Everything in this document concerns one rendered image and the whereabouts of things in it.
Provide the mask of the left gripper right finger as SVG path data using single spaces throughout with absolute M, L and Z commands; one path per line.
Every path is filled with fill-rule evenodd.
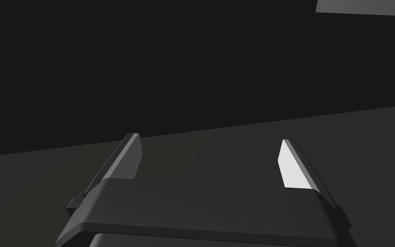
M 331 206 L 336 207 L 331 193 L 296 141 L 282 140 L 278 154 L 278 166 L 286 188 L 315 190 Z

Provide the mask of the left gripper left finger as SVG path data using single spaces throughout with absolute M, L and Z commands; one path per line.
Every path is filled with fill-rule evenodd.
M 142 158 L 141 139 L 138 133 L 128 133 L 120 141 L 84 192 L 86 196 L 107 178 L 133 179 Z

